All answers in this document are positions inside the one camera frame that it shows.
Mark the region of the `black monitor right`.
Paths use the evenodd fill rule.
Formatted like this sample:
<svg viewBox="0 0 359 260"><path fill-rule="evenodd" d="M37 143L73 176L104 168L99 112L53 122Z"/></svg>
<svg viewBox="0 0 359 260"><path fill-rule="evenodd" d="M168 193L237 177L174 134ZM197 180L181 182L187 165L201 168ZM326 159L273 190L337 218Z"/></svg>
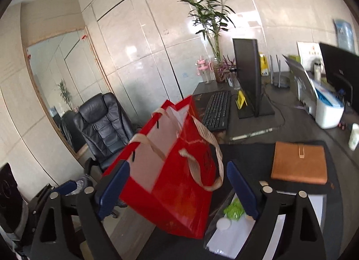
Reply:
<svg viewBox="0 0 359 260"><path fill-rule="evenodd" d="M358 112L358 55L344 49L319 43L327 82Z"/></svg>

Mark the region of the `white paper cup green print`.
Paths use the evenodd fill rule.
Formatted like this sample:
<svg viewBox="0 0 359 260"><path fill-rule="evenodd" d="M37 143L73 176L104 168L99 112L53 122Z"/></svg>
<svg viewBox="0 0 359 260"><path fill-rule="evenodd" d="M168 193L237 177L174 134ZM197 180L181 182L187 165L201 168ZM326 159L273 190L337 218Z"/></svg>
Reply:
<svg viewBox="0 0 359 260"><path fill-rule="evenodd" d="M350 150L354 151L358 146L358 144L359 144L359 124L354 123L352 125L352 130L348 141L348 147Z"/></svg>

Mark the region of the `yellow snack bag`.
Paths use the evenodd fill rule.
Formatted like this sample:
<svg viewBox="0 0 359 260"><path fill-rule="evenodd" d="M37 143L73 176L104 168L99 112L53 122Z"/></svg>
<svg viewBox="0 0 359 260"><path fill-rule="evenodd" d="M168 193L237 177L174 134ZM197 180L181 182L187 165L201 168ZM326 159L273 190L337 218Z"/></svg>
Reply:
<svg viewBox="0 0 359 260"><path fill-rule="evenodd" d="M259 53L260 56L260 72L261 76L269 76L268 60L263 53Z"/></svg>

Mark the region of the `pink water bottle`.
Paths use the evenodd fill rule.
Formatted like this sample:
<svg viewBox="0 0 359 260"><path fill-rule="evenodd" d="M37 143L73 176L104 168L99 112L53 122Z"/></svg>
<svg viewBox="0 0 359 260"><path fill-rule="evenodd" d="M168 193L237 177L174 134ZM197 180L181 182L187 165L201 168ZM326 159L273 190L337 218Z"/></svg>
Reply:
<svg viewBox="0 0 359 260"><path fill-rule="evenodd" d="M202 77L204 83L210 83L212 81L212 73L214 71L212 63L207 62L202 56L196 62L197 73Z"/></svg>

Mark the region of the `red paper gift bag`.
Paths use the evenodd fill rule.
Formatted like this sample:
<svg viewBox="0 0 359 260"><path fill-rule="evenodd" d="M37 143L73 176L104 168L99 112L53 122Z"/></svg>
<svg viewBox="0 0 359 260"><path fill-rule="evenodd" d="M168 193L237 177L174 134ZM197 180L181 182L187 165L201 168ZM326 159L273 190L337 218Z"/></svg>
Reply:
<svg viewBox="0 0 359 260"><path fill-rule="evenodd" d="M224 166L219 144L200 122L191 96L176 104L166 100L103 175L122 160L130 174L121 200L167 233L203 238Z"/></svg>

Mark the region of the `black wifi router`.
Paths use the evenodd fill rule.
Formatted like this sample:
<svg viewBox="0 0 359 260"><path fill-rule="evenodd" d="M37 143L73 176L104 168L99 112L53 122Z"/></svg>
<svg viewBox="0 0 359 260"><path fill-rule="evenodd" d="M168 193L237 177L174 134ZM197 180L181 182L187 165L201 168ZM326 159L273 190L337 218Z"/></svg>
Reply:
<svg viewBox="0 0 359 260"><path fill-rule="evenodd" d="M281 61L277 55L276 55L276 62L278 66L278 72L274 71L273 57L270 55L269 56L270 83L277 88L289 88L290 79L282 74Z"/></svg>

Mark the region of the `wall mirror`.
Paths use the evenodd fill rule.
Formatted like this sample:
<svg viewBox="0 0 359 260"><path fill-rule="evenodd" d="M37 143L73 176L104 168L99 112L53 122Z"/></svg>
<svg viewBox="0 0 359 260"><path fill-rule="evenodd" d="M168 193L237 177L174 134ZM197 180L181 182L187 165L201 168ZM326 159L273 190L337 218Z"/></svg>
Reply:
<svg viewBox="0 0 359 260"><path fill-rule="evenodd" d="M87 29L68 32L26 48L31 74L60 138L79 158L86 142L74 125L79 107L109 92L107 78Z"/></svg>

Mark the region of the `black monitor left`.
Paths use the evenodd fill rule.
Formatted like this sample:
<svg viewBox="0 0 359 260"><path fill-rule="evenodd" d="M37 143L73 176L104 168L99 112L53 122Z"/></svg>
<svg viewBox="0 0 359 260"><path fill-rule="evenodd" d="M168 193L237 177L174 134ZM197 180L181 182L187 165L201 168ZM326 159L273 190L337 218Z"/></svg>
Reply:
<svg viewBox="0 0 359 260"><path fill-rule="evenodd" d="M274 115L262 90L260 55L256 39L233 38L237 78L246 103L238 110L240 119Z"/></svg>

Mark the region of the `green crumpled wrapper left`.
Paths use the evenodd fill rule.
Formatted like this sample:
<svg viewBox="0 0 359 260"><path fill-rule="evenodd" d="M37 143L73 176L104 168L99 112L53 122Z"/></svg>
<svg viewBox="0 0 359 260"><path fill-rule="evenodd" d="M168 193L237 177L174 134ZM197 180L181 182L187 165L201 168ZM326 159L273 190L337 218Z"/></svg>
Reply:
<svg viewBox="0 0 359 260"><path fill-rule="evenodd" d="M228 219L232 221L238 221L245 213L245 210L239 199L234 198L232 202L224 209L223 213Z"/></svg>

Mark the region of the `bamboo plant in vase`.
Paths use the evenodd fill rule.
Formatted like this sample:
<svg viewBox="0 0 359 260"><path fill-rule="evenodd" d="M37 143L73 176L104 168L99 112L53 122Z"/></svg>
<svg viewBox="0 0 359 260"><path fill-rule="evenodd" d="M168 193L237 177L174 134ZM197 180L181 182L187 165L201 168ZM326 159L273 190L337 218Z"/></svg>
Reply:
<svg viewBox="0 0 359 260"><path fill-rule="evenodd" d="M202 35L212 50L212 68L215 80L219 83L226 80L228 73L223 61L220 34L229 31L229 25L234 25L231 15L236 13L228 4L229 1L231 0L180 0L190 6L188 17L198 28L196 34Z"/></svg>

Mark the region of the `black monitor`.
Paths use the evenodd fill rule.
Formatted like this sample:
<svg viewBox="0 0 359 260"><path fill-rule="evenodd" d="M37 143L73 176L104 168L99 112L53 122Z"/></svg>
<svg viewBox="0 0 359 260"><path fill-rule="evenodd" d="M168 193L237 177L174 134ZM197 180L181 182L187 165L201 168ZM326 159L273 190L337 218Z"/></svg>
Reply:
<svg viewBox="0 0 359 260"><path fill-rule="evenodd" d="M256 39L233 38L237 78L246 103L238 110L240 119L274 115L262 90L260 55Z"/></svg>
<svg viewBox="0 0 359 260"><path fill-rule="evenodd" d="M358 112L358 55L344 49L319 43L327 82Z"/></svg>

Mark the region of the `purple leaf plant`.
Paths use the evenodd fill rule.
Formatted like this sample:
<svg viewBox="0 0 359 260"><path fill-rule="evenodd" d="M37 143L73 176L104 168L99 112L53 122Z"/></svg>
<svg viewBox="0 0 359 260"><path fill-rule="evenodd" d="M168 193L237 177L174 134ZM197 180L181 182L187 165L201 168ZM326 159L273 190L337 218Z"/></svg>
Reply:
<svg viewBox="0 0 359 260"><path fill-rule="evenodd" d="M226 57L223 56L222 63L219 68L220 81L224 82L232 72L237 72L236 59L230 59L229 55Z"/></svg>

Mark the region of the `blue water jug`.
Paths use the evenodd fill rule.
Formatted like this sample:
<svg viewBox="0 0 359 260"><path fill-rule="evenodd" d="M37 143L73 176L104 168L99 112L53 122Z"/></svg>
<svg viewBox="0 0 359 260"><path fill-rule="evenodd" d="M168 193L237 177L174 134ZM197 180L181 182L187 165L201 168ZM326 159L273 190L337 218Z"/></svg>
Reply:
<svg viewBox="0 0 359 260"><path fill-rule="evenodd" d="M338 47L355 53L354 34L351 24L343 19L334 19Z"/></svg>

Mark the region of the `yellow phone stand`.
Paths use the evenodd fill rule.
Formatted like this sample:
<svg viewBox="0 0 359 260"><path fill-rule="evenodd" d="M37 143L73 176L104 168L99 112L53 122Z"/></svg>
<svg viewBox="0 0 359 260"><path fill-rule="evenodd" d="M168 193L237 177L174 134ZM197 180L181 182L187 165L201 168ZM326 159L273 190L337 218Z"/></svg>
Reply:
<svg viewBox="0 0 359 260"><path fill-rule="evenodd" d="M242 90L238 91L237 100L236 100L237 109L240 110L246 106L248 106L245 94Z"/></svg>

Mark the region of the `white round lid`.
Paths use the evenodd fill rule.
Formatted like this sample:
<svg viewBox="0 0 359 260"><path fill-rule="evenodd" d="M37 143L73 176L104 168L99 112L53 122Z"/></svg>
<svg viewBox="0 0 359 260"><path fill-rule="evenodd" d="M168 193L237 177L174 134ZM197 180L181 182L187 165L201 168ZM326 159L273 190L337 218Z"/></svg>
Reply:
<svg viewBox="0 0 359 260"><path fill-rule="evenodd" d="M227 217L221 217L216 223L216 228L219 231L225 231L229 229L230 226L231 226L231 220Z"/></svg>

